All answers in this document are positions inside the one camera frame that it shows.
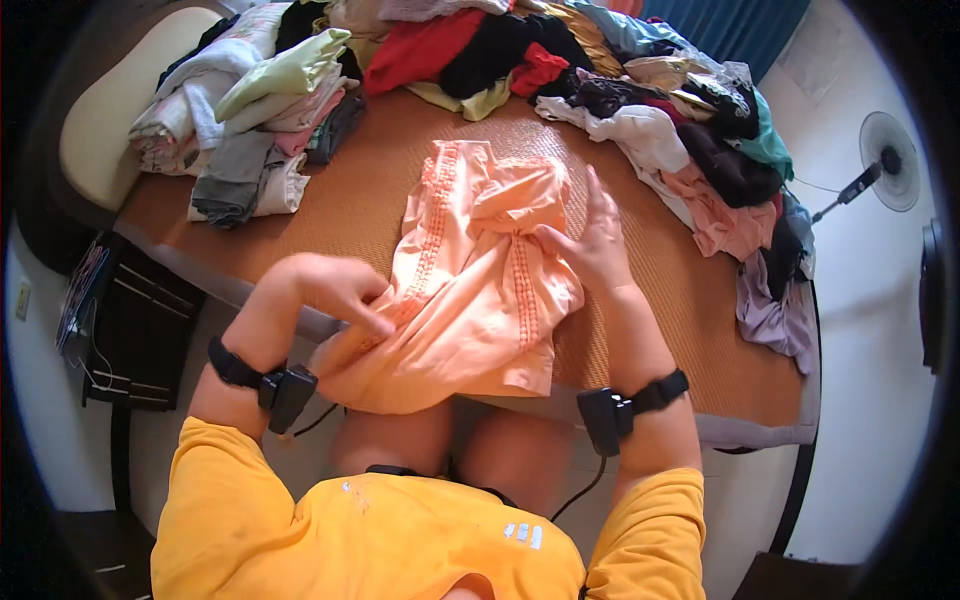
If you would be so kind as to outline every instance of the peach garment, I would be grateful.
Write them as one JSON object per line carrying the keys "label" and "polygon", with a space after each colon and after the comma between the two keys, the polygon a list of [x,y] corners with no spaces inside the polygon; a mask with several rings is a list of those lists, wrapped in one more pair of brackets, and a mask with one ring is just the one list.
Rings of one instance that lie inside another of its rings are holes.
{"label": "peach garment", "polygon": [[690,209],[696,225],[693,240],[703,256],[723,251],[743,262],[761,246],[770,248],[777,222],[777,210],[772,202],[730,208],[692,160],[677,173],[661,170],[660,175]]}
{"label": "peach garment", "polygon": [[566,168],[496,160],[485,141],[433,146],[407,199],[392,285],[371,304],[396,333],[351,326],[317,348],[311,371],[331,402],[407,414],[456,393],[549,395],[551,333],[584,293],[532,231],[565,229]]}

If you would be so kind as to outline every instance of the hand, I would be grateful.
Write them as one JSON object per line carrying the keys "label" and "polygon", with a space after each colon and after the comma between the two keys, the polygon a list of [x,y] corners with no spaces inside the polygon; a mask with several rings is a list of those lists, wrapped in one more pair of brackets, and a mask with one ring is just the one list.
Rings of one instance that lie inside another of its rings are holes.
{"label": "hand", "polygon": [[295,261],[303,303],[378,335],[394,333],[394,324],[366,305],[390,287],[373,267],[356,258],[312,253],[296,254],[291,259]]}
{"label": "hand", "polygon": [[578,241],[547,225],[537,226],[534,234],[545,250],[565,260],[584,285],[602,299],[618,288],[636,284],[623,244],[620,211],[592,166],[587,167],[587,190],[587,226]]}

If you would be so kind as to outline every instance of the woven mat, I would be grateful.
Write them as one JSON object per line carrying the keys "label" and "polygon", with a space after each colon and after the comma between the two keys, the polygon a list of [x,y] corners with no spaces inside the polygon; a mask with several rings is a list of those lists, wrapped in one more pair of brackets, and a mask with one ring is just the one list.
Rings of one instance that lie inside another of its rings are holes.
{"label": "woven mat", "polygon": [[[544,121],[516,97],[478,123],[402,89],[373,98],[333,162],[306,166],[313,179],[294,215],[252,219],[233,231],[187,223],[193,178],[144,175],[119,218],[154,244],[246,281],[256,282],[294,252],[358,256],[389,276],[406,197],[434,139],[490,140],[498,158],[562,160],[572,179],[566,215],[573,235],[584,226],[585,167],[593,164],[620,206],[634,278],[689,376],[697,412],[768,427],[798,421],[803,381],[793,359],[744,342],[736,331],[736,261],[724,253],[703,258],[689,229],[636,179],[613,142],[595,143],[572,125]],[[556,383],[606,384],[603,319],[589,297],[557,328],[554,341]]]}

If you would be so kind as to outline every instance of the black cord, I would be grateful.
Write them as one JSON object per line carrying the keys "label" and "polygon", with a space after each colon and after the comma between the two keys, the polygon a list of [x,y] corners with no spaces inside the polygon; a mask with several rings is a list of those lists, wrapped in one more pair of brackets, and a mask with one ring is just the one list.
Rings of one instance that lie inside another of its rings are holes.
{"label": "black cord", "polygon": [[333,409],[335,409],[337,406],[338,406],[337,404],[334,404],[334,405],[330,406],[330,408],[326,409],[326,412],[325,412],[325,413],[323,413],[322,415],[320,415],[320,418],[319,418],[319,419],[313,421],[312,423],[310,423],[310,424],[307,425],[306,427],[303,427],[300,431],[298,431],[297,433],[294,434],[294,437],[296,438],[298,435],[303,434],[303,433],[306,433],[307,431],[310,431],[311,429],[313,429],[314,427],[316,427],[317,425],[319,425],[319,424],[320,424],[320,421],[326,419],[326,416],[329,415],[330,413],[332,413],[332,412],[333,412]]}
{"label": "black cord", "polygon": [[567,501],[564,503],[564,505],[563,505],[562,507],[560,507],[560,510],[557,511],[556,513],[554,513],[554,515],[553,515],[552,517],[550,517],[550,522],[552,523],[552,522],[556,521],[556,520],[557,520],[557,517],[560,516],[560,514],[561,514],[563,511],[566,510],[566,507],[570,506],[571,504],[573,504],[574,502],[576,502],[577,500],[579,500],[579,499],[580,499],[580,496],[582,496],[582,495],[584,495],[585,493],[587,493],[587,492],[589,492],[590,490],[592,490],[592,489],[593,489],[593,486],[597,485],[597,483],[600,482],[600,477],[603,476],[604,470],[606,470],[606,468],[607,468],[607,457],[606,457],[606,456],[601,456],[601,457],[600,457],[600,469],[597,470],[597,476],[594,477],[594,478],[593,478],[593,481],[591,481],[585,488],[583,488],[583,489],[580,490],[579,492],[576,492],[575,494],[573,494],[573,497],[570,498],[569,500],[567,500]]}
{"label": "black cord", "polygon": [[799,181],[800,183],[803,183],[804,185],[809,185],[810,187],[815,187],[815,188],[817,188],[817,189],[822,189],[822,190],[824,190],[825,192],[833,192],[834,194],[839,194],[841,191],[843,191],[843,190],[830,189],[830,188],[828,188],[828,187],[823,187],[823,186],[820,186],[820,185],[816,185],[815,183],[810,183],[809,181],[804,181],[804,180],[800,179],[800,178],[797,177],[797,176],[794,176],[793,179],[794,179],[794,181]]}

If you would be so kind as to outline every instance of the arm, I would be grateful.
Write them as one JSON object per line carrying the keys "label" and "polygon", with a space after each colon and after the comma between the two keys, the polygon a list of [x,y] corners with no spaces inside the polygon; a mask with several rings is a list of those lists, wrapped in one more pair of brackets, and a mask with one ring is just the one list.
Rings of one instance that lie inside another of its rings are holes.
{"label": "arm", "polygon": [[[600,303],[607,323],[612,388],[632,396],[677,368],[657,318],[630,274],[619,210],[592,167],[588,171],[587,226],[580,239],[574,242],[547,226],[537,229],[537,237],[547,250],[566,260]],[[634,417],[634,433],[620,445],[613,503],[646,477],[682,467],[702,469],[688,394],[661,411]]]}
{"label": "arm", "polygon": [[[631,396],[677,368],[634,282],[616,203],[588,171],[587,226],[577,242],[548,227],[537,237],[594,295],[607,324],[610,384]],[[590,598],[703,598],[700,442],[688,394],[634,417],[620,443],[613,510],[590,561]]]}
{"label": "arm", "polygon": [[[288,256],[260,279],[224,332],[224,346],[260,372],[273,369],[290,352],[304,304],[338,319],[392,333],[393,326],[363,303],[363,298],[378,296],[387,286],[386,279],[356,259]],[[236,427],[259,443],[270,415],[257,404],[256,396],[256,390],[227,385],[207,364],[187,414],[210,424]]]}
{"label": "arm", "polygon": [[[305,303],[390,332],[393,326],[363,303],[387,285],[359,260],[289,256],[260,279],[224,333],[224,346],[258,371],[272,369],[287,357]],[[255,390],[229,386],[204,367],[170,467],[151,557],[157,598],[209,597],[256,548],[290,527],[293,498],[258,447],[269,421]]]}

